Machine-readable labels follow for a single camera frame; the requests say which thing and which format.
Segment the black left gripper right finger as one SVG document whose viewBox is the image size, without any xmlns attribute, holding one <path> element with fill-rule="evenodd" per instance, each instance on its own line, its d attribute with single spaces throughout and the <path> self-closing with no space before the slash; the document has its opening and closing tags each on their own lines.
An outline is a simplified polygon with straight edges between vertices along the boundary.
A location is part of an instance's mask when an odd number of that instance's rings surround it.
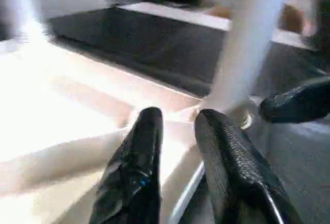
<svg viewBox="0 0 330 224">
<path fill-rule="evenodd" d="M 228 116 L 203 109 L 194 132 L 215 223 L 302 223 L 279 177 Z"/>
</svg>

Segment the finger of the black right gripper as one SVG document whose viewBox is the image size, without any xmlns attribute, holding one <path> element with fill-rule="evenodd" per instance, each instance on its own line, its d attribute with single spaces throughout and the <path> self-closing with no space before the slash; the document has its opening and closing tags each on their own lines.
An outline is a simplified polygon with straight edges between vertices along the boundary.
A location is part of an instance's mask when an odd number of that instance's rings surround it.
<svg viewBox="0 0 330 224">
<path fill-rule="evenodd" d="M 329 76 L 308 79 L 293 89 L 268 97 L 259 115 L 270 123 L 311 122 L 329 115 Z"/>
</svg>

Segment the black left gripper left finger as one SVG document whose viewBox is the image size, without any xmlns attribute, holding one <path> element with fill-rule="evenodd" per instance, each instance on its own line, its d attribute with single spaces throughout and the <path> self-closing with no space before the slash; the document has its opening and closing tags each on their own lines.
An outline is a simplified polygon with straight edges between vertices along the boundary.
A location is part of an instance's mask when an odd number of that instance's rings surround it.
<svg viewBox="0 0 330 224">
<path fill-rule="evenodd" d="M 143 109 L 100 180 L 90 223 L 159 223 L 163 118 Z"/>
</svg>

